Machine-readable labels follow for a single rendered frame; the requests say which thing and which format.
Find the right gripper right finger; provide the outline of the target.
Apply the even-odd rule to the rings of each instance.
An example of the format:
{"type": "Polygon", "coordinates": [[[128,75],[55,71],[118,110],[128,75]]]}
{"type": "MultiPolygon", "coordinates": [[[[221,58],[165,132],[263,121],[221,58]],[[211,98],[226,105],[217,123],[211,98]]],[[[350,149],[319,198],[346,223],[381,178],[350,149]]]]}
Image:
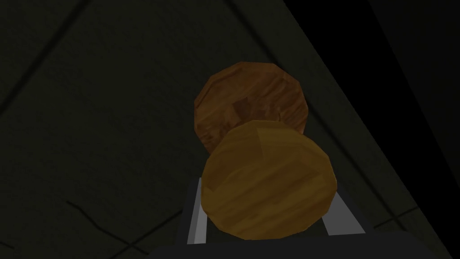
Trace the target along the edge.
{"type": "Polygon", "coordinates": [[[322,220],[330,236],[374,232],[373,226],[345,190],[337,190],[322,220]]]}

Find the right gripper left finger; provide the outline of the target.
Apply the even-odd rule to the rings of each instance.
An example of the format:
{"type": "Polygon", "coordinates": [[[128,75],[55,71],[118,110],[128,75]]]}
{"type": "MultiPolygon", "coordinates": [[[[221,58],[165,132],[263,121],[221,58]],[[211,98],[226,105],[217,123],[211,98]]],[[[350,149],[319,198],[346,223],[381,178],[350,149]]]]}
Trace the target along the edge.
{"type": "Polygon", "coordinates": [[[191,180],[176,234],[176,245],[204,244],[207,240],[208,217],[202,208],[202,179],[191,180]]]}

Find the brown wooden door knob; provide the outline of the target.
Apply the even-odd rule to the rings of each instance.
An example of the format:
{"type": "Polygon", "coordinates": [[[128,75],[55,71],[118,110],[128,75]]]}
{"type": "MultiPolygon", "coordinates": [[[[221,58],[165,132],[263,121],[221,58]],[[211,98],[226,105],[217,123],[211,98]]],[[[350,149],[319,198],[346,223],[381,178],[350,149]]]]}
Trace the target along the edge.
{"type": "Polygon", "coordinates": [[[300,82],[273,63],[238,62],[210,76],[194,101],[194,130],[210,156],[201,206],[244,240],[304,232],[337,191],[329,156],[304,135],[300,82]]]}

